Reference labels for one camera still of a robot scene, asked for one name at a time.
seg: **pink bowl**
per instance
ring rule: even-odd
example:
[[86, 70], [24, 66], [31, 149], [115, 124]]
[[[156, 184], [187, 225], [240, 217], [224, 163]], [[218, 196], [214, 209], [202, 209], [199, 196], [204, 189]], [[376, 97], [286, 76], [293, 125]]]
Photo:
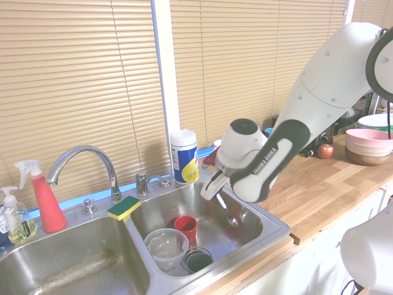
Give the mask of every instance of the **pink bowl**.
[[353, 143], [365, 146], [376, 146], [381, 148], [393, 148], [393, 139], [387, 137], [387, 132], [372, 129], [349, 129], [346, 138]]

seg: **beige blinds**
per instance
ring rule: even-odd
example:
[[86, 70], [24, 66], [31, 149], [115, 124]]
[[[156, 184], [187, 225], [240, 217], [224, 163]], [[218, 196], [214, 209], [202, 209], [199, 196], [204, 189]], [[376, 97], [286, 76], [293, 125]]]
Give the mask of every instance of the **beige blinds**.
[[229, 123], [262, 125], [343, 22], [345, 0], [171, 0], [181, 127], [212, 146]]
[[382, 28], [391, 28], [393, 0], [356, 0], [352, 21], [369, 22]]
[[[102, 149], [120, 185], [136, 171], [170, 171], [149, 0], [0, 2], [0, 185], [18, 186], [14, 163]], [[53, 188], [59, 201], [102, 191], [100, 159], [75, 156]], [[36, 207], [31, 181], [17, 191]]]

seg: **red apple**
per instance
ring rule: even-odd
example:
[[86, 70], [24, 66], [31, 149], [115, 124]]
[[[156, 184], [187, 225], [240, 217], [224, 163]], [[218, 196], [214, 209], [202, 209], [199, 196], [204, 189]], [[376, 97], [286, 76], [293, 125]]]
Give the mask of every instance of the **red apple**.
[[322, 159], [329, 159], [334, 154], [334, 147], [330, 144], [324, 143], [318, 148], [318, 155]]

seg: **glass bowl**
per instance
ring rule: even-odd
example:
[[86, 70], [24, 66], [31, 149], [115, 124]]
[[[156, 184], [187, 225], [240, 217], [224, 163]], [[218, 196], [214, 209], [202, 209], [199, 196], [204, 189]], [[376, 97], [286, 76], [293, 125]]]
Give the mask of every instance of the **glass bowl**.
[[185, 234], [176, 229], [157, 229], [147, 235], [145, 244], [162, 270], [179, 265], [190, 246]]

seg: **stainless steel sink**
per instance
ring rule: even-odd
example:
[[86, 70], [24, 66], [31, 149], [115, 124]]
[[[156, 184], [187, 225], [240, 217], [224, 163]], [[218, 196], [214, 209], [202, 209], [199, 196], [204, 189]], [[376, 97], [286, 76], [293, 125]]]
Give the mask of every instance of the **stainless steel sink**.
[[[218, 201], [200, 196], [206, 170], [200, 181], [188, 186], [161, 188], [149, 184], [150, 194], [126, 223], [107, 217], [111, 198], [92, 202], [98, 210], [82, 214], [84, 205], [65, 211], [65, 229], [39, 233], [24, 245], [0, 253], [0, 293], [6, 295], [156, 295], [195, 294], [241, 266], [289, 234], [289, 227], [261, 209], [237, 199], [229, 187], [222, 191], [228, 210], [239, 227], [229, 225]], [[136, 197], [136, 191], [123, 192]], [[164, 273], [144, 244], [147, 234], [174, 227], [184, 214], [197, 218], [196, 241], [212, 253], [214, 262], [189, 275], [178, 265]]]
[[16, 248], [0, 273], [4, 295], [145, 294], [150, 283], [125, 224], [110, 217]]
[[[198, 220], [198, 227], [196, 240], [190, 247], [202, 247], [212, 254], [214, 261], [218, 261], [262, 233], [263, 223], [258, 215], [223, 193], [221, 196], [228, 206], [228, 211], [239, 221], [239, 227], [232, 227], [228, 223], [227, 213], [216, 198], [208, 202], [200, 196], [202, 185], [203, 183], [191, 184], [144, 200], [140, 210], [131, 215], [142, 238], [156, 229], [174, 229], [177, 217], [191, 215]], [[180, 277], [188, 275], [181, 265], [166, 273]]]

